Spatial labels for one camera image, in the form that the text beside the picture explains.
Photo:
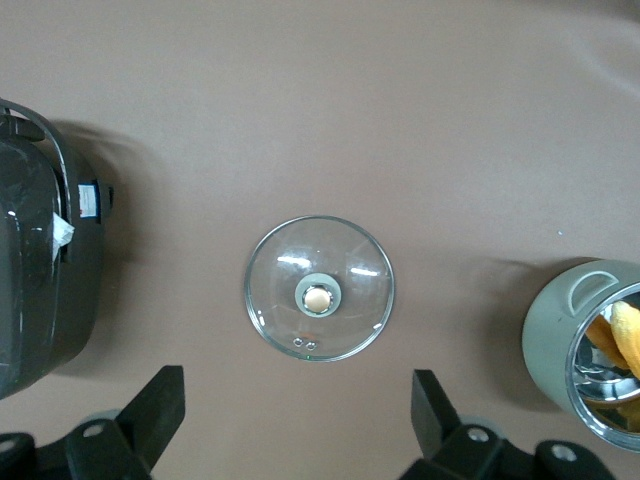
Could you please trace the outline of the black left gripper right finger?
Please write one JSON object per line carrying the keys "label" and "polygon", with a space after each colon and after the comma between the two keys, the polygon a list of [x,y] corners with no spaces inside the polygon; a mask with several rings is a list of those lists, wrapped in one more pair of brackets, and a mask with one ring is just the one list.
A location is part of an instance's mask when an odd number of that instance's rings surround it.
{"label": "black left gripper right finger", "polygon": [[612,479],[589,449],[547,440],[527,453],[494,430],[465,423],[431,370],[412,374],[411,422],[422,457],[404,479]]}

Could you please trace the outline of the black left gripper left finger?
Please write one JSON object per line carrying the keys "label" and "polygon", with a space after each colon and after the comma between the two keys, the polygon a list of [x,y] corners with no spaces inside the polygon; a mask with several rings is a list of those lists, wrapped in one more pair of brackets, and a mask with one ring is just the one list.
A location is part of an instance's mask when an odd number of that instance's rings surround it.
{"label": "black left gripper left finger", "polygon": [[186,414],[184,368],[162,367],[115,416],[38,447],[25,432],[1,435],[3,479],[150,479]]}

